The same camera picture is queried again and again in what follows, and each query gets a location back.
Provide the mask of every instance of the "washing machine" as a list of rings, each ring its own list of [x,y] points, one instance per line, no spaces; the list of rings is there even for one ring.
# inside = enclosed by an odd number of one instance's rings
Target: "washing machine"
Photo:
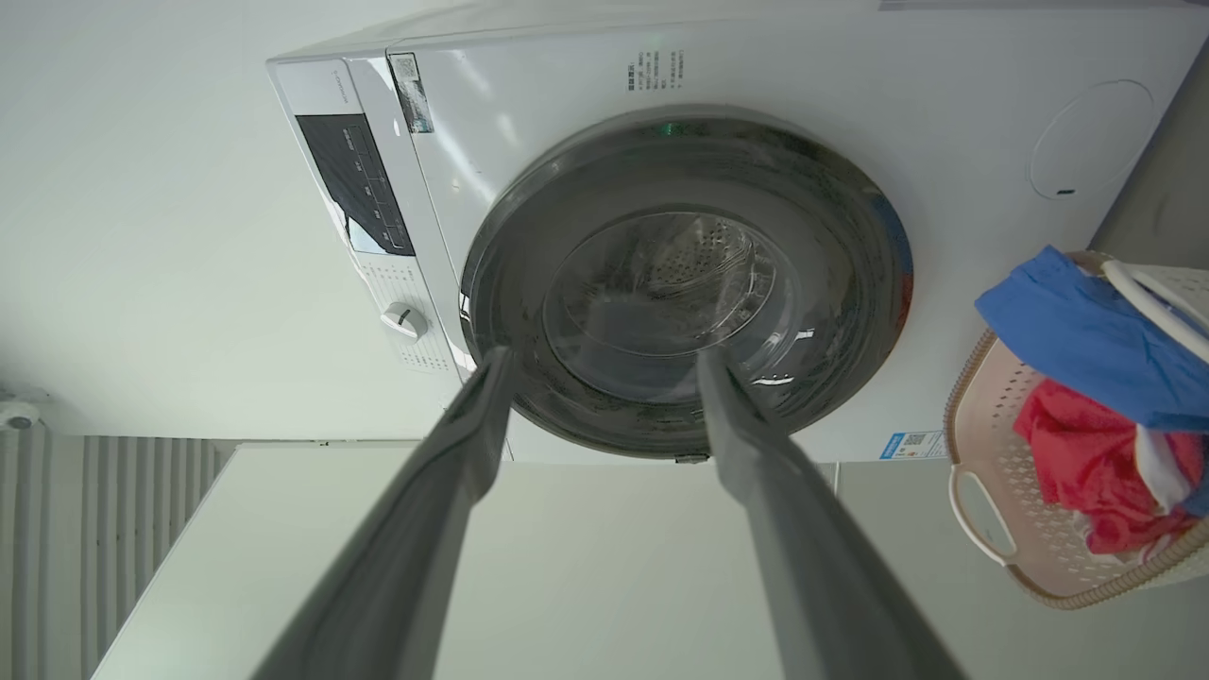
[[[941,456],[974,299],[1087,246],[1209,34],[961,5],[470,4],[268,69],[383,361],[520,351],[516,461],[707,460],[717,344],[816,461]]]

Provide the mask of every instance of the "door glass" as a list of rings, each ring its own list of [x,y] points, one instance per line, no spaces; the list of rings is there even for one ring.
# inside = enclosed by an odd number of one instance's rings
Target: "door glass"
[[[725,342],[759,370],[794,324],[783,255],[737,219],[700,209],[631,215],[565,260],[543,307],[555,356],[592,387],[648,403],[696,397],[695,352]]]

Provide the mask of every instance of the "sticker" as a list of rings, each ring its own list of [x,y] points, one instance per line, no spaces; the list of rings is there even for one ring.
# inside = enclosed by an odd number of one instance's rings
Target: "sticker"
[[[943,459],[949,456],[944,443],[944,431],[931,432],[895,432],[881,451],[881,460],[902,459]]]
[[[625,69],[626,92],[679,90],[683,86],[683,50],[644,50]]]
[[[399,92],[399,104],[403,105],[403,117],[407,119],[407,129],[412,134],[432,132],[433,116],[428,113],[428,96],[420,80],[416,56],[411,52],[392,54],[391,70],[394,71],[394,85]]]

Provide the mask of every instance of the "clothing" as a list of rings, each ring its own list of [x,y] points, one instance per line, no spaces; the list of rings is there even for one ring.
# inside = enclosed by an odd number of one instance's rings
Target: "clothing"
[[[1207,467],[1209,467],[1209,437],[1203,437],[1201,445],[1204,449]],[[1193,517],[1209,515],[1209,474],[1202,474],[1201,484],[1192,491],[1192,495],[1184,500],[1184,511]]]
[[[1146,430],[1138,426],[1138,434],[1134,439],[1134,463],[1138,466],[1138,476],[1150,489],[1150,495],[1158,502],[1159,514],[1167,514],[1192,495],[1192,489],[1201,482],[1201,478],[1190,479],[1180,469],[1172,453],[1170,434],[1163,434],[1155,430]],[[1191,450],[1201,448],[1201,439],[1196,434],[1179,434],[1178,437],[1193,437],[1196,440],[1190,444]]]
[[[1209,432],[1209,364],[1052,247],[974,306],[1046,376],[1147,428]]]
[[[1181,508],[1156,514],[1158,505],[1134,462],[1135,425],[1121,414],[1046,380],[1025,399],[1014,430],[1032,449],[1042,499],[1088,517],[1092,553],[1143,549],[1196,524]],[[1170,445],[1181,472],[1199,480],[1199,438],[1173,438]]]

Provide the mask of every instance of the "laundry basket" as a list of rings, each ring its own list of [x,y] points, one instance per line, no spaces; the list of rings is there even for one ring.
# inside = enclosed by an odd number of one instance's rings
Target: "laundry basket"
[[[1209,271],[1127,265],[1088,253],[1072,258],[1101,273],[1156,325],[1209,362],[1209,341],[1155,299],[1163,298],[1170,307],[1209,328]],[[953,390],[944,414],[953,459],[949,497],[970,540],[1005,566],[1035,599],[1064,610],[1091,606],[1134,588],[1209,574],[1209,519],[1145,564],[1130,565],[1093,557],[1072,524],[1071,511],[1042,500],[1029,444],[1012,430],[1029,392],[1042,380],[1043,375],[1020,362],[988,330]],[[964,497],[966,491],[961,490],[968,488],[961,485],[964,480],[980,488],[1007,530],[1010,549],[996,548],[978,532],[966,505],[973,499]]]

